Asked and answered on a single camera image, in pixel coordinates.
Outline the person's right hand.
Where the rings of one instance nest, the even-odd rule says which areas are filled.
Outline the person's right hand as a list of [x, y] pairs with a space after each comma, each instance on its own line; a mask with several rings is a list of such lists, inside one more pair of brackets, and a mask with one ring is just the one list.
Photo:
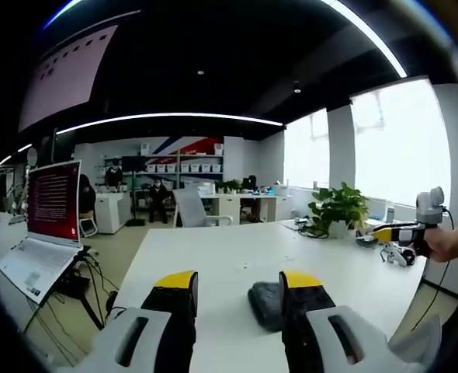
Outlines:
[[454, 231], [431, 228], [425, 232], [425, 241], [430, 248], [429, 258], [439, 263], [449, 262], [458, 257]]

